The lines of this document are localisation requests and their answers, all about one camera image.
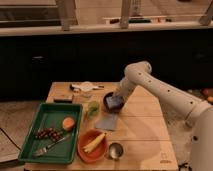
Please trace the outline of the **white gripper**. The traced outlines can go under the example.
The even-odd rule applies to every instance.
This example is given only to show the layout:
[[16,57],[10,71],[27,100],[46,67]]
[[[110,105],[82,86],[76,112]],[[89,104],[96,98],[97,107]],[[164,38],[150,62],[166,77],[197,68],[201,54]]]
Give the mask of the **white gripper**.
[[131,95],[131,82],[124,77],[118,84],[115,92],[115,96],[120,96],[124,100],[127,100],[129,96]]

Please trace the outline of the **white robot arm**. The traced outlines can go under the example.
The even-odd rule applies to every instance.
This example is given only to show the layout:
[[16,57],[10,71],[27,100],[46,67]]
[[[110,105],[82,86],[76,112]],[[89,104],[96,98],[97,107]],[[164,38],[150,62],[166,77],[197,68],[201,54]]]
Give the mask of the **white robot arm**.
[[190,171],[213,171],[213,105],[153,77],[151,71],[152,67],[147,61],[127,65],[124,69],[125,76],[114,94],[127,101],[134,89],[142,86],[171,105],[185,117],[186,124],[194,128]]

